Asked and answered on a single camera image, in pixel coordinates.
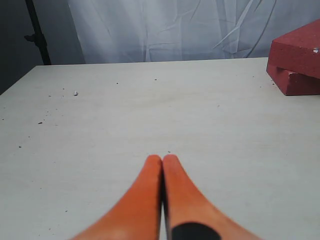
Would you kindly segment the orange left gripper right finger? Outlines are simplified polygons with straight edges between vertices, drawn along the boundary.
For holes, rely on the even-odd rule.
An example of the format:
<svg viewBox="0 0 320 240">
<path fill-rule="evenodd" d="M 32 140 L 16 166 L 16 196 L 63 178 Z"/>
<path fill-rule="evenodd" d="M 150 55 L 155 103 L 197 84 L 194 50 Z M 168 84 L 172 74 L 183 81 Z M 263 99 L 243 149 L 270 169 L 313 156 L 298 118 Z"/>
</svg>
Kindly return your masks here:
<svg viewBox="0 0 320 240">
<path fill-rule="evenodd" d="M 162 169 L 168 240 L 260 239 L 215 207 L 192 182 L 176 155 L 166 155 Z"/>
</svg>

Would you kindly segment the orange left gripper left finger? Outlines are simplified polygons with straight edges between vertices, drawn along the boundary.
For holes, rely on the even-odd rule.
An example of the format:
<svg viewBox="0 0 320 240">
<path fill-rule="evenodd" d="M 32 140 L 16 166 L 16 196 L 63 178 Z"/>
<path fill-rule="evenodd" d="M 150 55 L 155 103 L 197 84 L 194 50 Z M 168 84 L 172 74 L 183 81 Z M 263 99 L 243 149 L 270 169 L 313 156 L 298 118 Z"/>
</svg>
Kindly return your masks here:
<svg viewBox="0 0 320 240">
<path fill-rule="evenodd" d="M 122 198 L 74 240 L 158 240 L 162 207 L 162 159 L 150 155 Z"/>
</svg>

